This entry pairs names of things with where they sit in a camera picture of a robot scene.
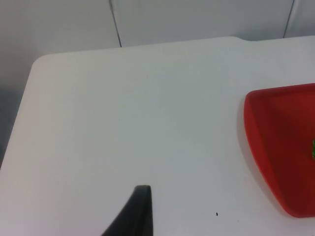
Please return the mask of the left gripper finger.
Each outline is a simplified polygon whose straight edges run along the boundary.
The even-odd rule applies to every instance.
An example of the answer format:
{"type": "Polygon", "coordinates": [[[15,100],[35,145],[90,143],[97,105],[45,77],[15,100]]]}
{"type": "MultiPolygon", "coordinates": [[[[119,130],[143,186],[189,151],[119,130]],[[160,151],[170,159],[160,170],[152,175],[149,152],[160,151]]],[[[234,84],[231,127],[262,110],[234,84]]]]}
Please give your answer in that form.
{"type": "Polygon", "coordinates": [[[153,234],[151,187],[149,185],[138,185],[103,235],[152,236],[153,234]]]}

